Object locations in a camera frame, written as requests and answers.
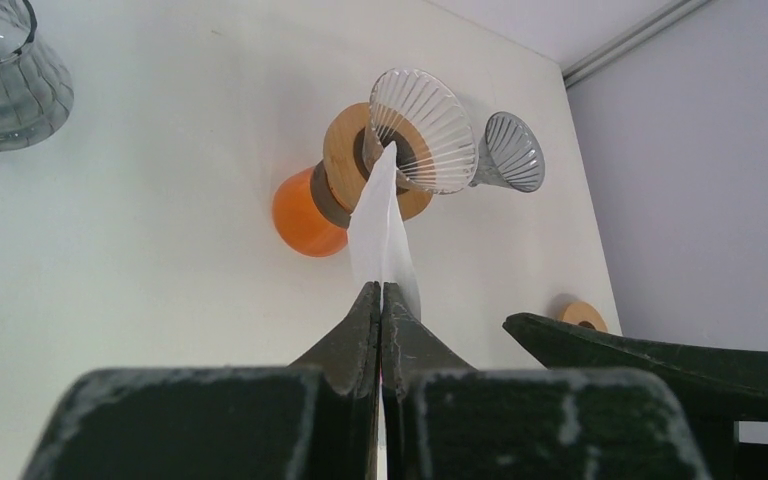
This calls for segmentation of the clear ribbed glass dripper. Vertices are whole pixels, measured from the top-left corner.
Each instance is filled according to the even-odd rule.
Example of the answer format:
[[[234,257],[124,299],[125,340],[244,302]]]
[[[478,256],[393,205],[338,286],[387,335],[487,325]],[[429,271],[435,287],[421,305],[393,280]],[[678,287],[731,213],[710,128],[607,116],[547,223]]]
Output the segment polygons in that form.
[[[391,145],[401,189],[454,194],[477,171],[478,146],[468,113],[447,85],[421,69],[389,69],[372,86],[364,166],[371,170]]]

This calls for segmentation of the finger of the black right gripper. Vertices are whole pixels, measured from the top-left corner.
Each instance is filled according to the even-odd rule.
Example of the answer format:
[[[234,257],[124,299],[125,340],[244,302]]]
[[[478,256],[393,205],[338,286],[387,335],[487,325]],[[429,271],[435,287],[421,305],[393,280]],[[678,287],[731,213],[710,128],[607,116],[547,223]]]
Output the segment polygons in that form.
[[[509,316],[503,329],[547,368],[639,369],[690,416],[768,422],[768,351],[640,340],[531,313]]]

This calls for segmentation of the white paper coffee filter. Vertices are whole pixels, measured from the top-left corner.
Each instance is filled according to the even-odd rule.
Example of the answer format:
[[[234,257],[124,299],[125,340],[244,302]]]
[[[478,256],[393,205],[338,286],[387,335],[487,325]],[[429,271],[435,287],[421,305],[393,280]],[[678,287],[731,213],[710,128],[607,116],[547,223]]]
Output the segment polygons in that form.
[[[375,162],[351,215],[348,250],[356,283],[397,284],[409,311],[420,318],[419,286],[397,199],[396,157],[392,143]]]

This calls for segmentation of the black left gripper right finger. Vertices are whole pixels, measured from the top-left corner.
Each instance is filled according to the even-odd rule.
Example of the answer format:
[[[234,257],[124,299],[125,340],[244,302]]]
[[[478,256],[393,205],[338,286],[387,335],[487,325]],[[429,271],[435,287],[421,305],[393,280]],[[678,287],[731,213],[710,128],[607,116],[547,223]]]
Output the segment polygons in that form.
[[[478,370],[382,287],[392,479],[706,479],[678,399],[627,368]]]

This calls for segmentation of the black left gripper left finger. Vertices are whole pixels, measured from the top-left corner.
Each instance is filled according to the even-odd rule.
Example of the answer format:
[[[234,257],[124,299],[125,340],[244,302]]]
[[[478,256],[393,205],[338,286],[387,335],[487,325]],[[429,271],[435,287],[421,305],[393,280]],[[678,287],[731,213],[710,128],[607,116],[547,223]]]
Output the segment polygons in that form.
[[[26,479],[373,479],[382,288],[279,367],[105,368],[55,406]]]

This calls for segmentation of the orange glass carafe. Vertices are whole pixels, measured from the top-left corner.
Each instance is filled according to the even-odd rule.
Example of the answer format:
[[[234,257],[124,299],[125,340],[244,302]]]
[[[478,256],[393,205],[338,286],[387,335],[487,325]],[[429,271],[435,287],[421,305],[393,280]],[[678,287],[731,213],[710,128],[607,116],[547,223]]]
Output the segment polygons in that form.
[[[328,257],[348,245],[350,213],[332,192],[323,161],[278,187],[272,220],[284,243],[308,257]]]

